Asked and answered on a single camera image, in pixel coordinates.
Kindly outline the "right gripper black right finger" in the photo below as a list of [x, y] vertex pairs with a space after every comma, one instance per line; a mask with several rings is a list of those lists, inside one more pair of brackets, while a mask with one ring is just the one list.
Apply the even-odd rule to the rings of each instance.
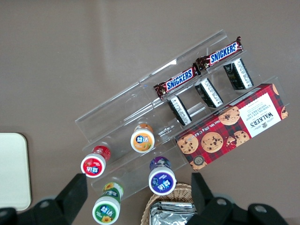
[[222, 195], [214, 195], [199, 172], [191, 175], [192, 199], [199, 215], [231, 215], [233, 204]]

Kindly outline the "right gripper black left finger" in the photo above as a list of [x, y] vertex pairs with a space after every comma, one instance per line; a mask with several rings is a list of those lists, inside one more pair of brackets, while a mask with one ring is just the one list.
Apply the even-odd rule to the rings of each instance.
[[78, 173], [57, 195], [55, 201], [62, 212], [79, 212], [88, 197], [87, 179]]

